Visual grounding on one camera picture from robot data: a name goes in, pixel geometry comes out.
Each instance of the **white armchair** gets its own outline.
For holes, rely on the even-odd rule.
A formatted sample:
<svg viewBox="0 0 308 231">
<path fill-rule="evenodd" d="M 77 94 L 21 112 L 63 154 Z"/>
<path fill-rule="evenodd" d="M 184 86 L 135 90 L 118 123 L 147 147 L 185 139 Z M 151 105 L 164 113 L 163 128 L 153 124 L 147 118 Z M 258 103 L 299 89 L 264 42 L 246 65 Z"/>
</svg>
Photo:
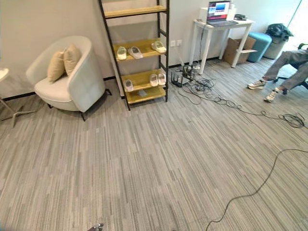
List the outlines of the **white armchair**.
<svg viewBox="0 0 308 231">
<path fill-rule="evenodd" d="M 53 54 L 74 43 L 81 58 L 69 77 L 54 83 L 47 79 L 47 69 Z M 68 111 L 80 111 L 82 118 L 105 92 L 103 77 L 96 61 L 91 41 L 83 36 L 61 38 L 50 45 L 28 68 L 27 79 L 34 85 L 35 93 L 47 104 Z"/>
</svg>

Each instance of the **wooden shelf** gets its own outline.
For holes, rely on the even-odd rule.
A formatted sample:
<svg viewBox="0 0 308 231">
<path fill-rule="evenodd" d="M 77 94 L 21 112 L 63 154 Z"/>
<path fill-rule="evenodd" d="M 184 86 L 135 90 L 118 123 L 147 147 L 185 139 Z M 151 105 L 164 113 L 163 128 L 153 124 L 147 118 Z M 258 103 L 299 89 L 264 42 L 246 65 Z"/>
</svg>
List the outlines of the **wooden shelf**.
<svg viewBox="0 0 308 231">
<path fill-rule="evenodd" d="M 119 47 L 125 47 L 126 50 L 128 51 L 129 48 L 135 46 L 138 47 L 139 50 L 141 51 L 141 53 L 143 54 L 144 58 L 148 58 L 148 57 L 154 57 L 154 56 L 159 56 L 162 55 L 164 53 L 158 53 L 157 51 L 153 50 L 151 47 L 151 44 L 154 43 L 155 41 L 158 41 L 159 39 L 148 39 L 148 40 L 141 40 L 141 41 L 136 41 L 136 42 L 129 42 L 129 43 L 121 43 L 121 44 L 115 44 L 113 45 L 114 47 L 114 51 L 115 54 L 117 52 L 117 49 Z M 118 62 L 125 62 L 125 61 L 131 61 L 131 60 L 135 60 L 131 55 L 129 55 L 127 53 L 127 58 L 126 60 L 118 60 L 118 58 L 116 58 L 116 60 Z"/>
<path fill-rule="evenodd" d="M 150 75 L 152 74 L 158 75 L 158 74 L 161 74 L 162 72 L 163 72 L 162 69 L 158 69 L 158 70 L 141 72 L 141 73 L 137 73 L 133 75 L 122 76 L 122 81 L 125 82 L 125 80 L 130 79 L 131 82 L 133 83 L 134 91 L 147 89 L 147 88 L 153 88 L 150 85 Z"/>
<path fill-rule="evenodd" d="M 166 92 L 162 86 L 148 88 L 145 89 L 144 91 L 147 93 L 147 95 L 144 97 L 138 95 L 138 91 L 127 92 L 126 96 L 128 103 L 129 104 L 139 103 L 146 100 L 152 100 L 155 98 L 164 97 L 166 95 Z"/>
<path fill-rule="evenodd" d="M 167 9 L 161 5 L 152 6 L 152 7 L 144 7 L 144 8 L 136 8 L 136 9 L 128 9 L 121 11 L 109 11 L 105 12 L 106 18 L 119 18 L 125 16 L 133 16 L 147 13 L 157 13 L 157 12 L 165 12 Z"/>
</svg>

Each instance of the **shelf unit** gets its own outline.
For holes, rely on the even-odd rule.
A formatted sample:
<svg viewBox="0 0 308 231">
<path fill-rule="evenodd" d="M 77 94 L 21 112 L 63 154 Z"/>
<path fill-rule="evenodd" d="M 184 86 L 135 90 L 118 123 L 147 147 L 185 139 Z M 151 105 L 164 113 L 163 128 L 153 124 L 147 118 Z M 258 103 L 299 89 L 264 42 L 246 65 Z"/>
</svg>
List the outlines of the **shelf unit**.
<svg viewBox="0 0 308 231">
<path fill-rule="evenodd" d="M 143 8 L 135 8 L 135 9 L 127 9 L 127 10 L 120 10 L 120 11 L 112 11 L 112 12 L 105 12 L 103 8 L 103 2 L 102 0 L 98 0 L 100 10 L 102 13 L 104 25 L 106 28 L 108 41 L 110 44 L 111 52 L 112 52 L 112 58 L 115 62 L 115 68 L 116 68 L 116 74 L 119 76 L 121 87 L 124 92 L 124 97 L 127 103 L 127 107 L 130 110 L 130 105 L 134 103 L 139 103 L 147 100 L 152 100 L 155 98 L 165 97 L 166 102 L 168 101 L 168 61 L 169 61 L 169 7 L 170 3 L 169 0 L 166 0 L 167 5 L 162 6 L 160 4 L 160 0 L 156 0 L 156 5 L 152 7 L 143 7 Z M 157 14 L 157 38 L 154 39 L 147 39 L 147 40 L 141 40 L 141 41 L 135 41 L 135 42 L 129 42 L 129 43 L 122 43 L 122 44 L 114 44 L 112 42 L 110 31 L 108 27 L 107 20 L 113 19 L 113 18 L 120 18 L 120 17 L 129 17 L 129 16 L 136 16 L 136 15 L 143 15 L 143 14 L 150 14 L 155 13 Z M 166 23 L 166 31 L 162 30 L 160 28 L 160 13 L 165 13 L 167 15 L 167 23 Z M 166 44 L 165 47 L 167 49 L 166 53 L 158 53 L 157 51 L 153 50 L 151 48 L 151 44 L 161 38 L 161 36 L 166 37 Z M 126 50 L 132 46 L 136 46 L 140 49 L 141 53 L 143 54 L 143 58 L 149 58 L 149 57 L 158 57 L 158 69 L 157 70 L 150 70 L 146 72 L 131 74 L 131 75 L 125 75 L 122 76 L 120 72 L 119 65 L 122 62 L 137 62 L 138 60 L 135 60 L 131 55 L 127 54 L 127 59 L 120 61 L 116 57 L 117 49 L 122 46 L 125 47 Z M 162 63 L 161 55 L 166 56 L 166 63 L 165 65 Z M 151 74 L 160 74 L 163 73 L 163 71 L 166 74 L 166 85 L 164 86 L 156 86 L 152 87 L 150 85 L 150 75 Z M 128 92 L 126 88 L 124 87 L 124 81 L 130 79 L 133 83 L 134 90 L 131 92 Z M 139 94 L 138 91 L 143 90 L 145 91 L 146 95 L 141 96 L 142 94 Z"/>
</svg>

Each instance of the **white table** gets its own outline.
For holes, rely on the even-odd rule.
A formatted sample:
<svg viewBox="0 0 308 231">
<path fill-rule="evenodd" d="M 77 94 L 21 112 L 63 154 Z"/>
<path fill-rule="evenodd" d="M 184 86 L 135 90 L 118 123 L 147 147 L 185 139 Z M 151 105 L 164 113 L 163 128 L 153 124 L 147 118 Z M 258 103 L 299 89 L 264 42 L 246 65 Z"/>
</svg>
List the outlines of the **white table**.
<svg viewBox="0 0 308 231">
<path fill-rule="evenodd" d="M 9 73 L 9 69 L 8 68 L 4 68 L 4 69 L 1 69 L 0 68 L 0 82 L 2 80 L 4 80 L 8 75 Z M 1 121 L 5 120 L 5 119 L 9 119 L 9 118 L 13 118 L 12 120 L 12 124 L 13 124 L 13 127 L 15 125 L 15 120 L 16 120 L 16 117 L 19 116 L 19 115 L 24 115 L 24 114 L 29 114 L 29 113 L 33 113 L 35 111 L 26 111 L 26 112 L 21 112 L 19 111 L 21 109 L 21 107 L 17 110 L 17 111 L 14 111 L 1 97 L 0 97 L 0 102 L 7 108 L 9 109 L 9 111 L 12 113 L 11 116 L 7 117 L 7 118 L 3 118 L 1 119 Z"/>
<path fill-rule="evenodd" d="M 200 28 L 207 31 L 207 36 L 206 36 L 206 39 L 205 39 L 205 48 L 204 48 L 204 52 L 203 52 L 201 67 L 200 67 L 200 70 L 199 70 L 200 75 L 204 71 L 204 66 L 205 66 L 207 53 L 208 53 L 208 50 L 209 50 L 213 31 L 218 31 L 218 30 L 224 30 L 225 31 L 224 36 L 222 37 L 223 38 L 222 39 L 222 46 L 221 46 L 221 51 L 220 51 L 220 55 L 219 55 L 219 59 L 222 59 L 222 56 L 223 56 L 225 49 L 226 49 L 226 46 L 227 46 L 230 30 L 233 29 L 233 28 L 246 27 L 244 36 L 242 38 L 240 46 L 239 46 L 239 48 L 236 52 L 236 55 L 234 57 L 233 64 L 231 65 L 231 67 L 235 68 L 237 61 L 239 60 L 240 54 L 243 50 L 246 39 L 248 37 L 248 33 L 249 33 L 251 26 L 254 23 L 254 21 L 252 21 L 252 20 L 246 20 L 246 21 L 234 20 L 234 21 L 238 22 L 238 24 L 231 25 L 231 26 L 211 26 L 211 25 L 205 24 L 203 22 L 198 22 L 196 19 L 193 21 L 194 29 L 193 29 L 193 38 L 192 38 L 192 42 L 193 42 L 192 43 L 192 51 L 191 51 L 191 57 L 190 57 L 190 61 L 189 61 L 190 65 L 193 64 L 194 50 L 196 48 L 196 42 L 197 42 L 196 40 L 197 40 L 197 36 L 198 36 L 198 28 L 200 27 Z"/>
</svg>

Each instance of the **teal ottoman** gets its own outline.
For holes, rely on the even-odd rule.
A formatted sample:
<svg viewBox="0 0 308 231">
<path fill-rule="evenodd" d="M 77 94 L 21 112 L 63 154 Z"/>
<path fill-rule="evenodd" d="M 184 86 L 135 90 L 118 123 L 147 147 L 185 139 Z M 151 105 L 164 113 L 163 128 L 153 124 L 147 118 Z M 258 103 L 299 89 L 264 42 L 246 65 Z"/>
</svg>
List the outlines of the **teal ottoman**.
<svg viewBox="0 0 308 231">
<path fill-rule="evenodd" d="M 257 51 L 248 56 L 248 61 L 258 62 L 270 46 L 272 41 L 271 36 L 258 32 L 250 32 L 248 36 L 256 40 L 252 49 Z"/>
</svg>

